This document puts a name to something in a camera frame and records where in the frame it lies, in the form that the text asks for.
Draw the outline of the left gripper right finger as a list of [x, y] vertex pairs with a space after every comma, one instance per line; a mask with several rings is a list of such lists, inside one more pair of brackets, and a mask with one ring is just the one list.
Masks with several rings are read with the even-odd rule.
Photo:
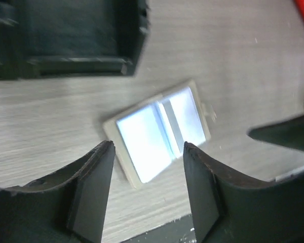
[[304, 242], [304, 173], [262, 181], [191, 143], [183, 163], [197, 242]]

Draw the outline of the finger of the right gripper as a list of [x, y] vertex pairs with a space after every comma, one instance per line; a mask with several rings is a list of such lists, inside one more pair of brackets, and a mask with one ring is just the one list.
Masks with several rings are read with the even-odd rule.
[[248, 131], [248, 136], [254, 140], [304, 152], [304, 115], [252, 128]]

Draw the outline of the grey card holder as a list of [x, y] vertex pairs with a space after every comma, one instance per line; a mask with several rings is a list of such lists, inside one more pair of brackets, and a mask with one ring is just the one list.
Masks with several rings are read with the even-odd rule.
[[138, 189], [183, 155], [185, 142], [211, 139], [207, 118], [216, 119], [189, 79], [122, 111], [103, 123], [131, 186]]

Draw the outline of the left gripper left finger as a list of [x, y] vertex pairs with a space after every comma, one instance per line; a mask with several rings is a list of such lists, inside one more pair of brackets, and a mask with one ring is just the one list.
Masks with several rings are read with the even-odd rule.
[[0, 188], [0, 242], [101, 242], [114, 159], [103, 141], [51, 174]]

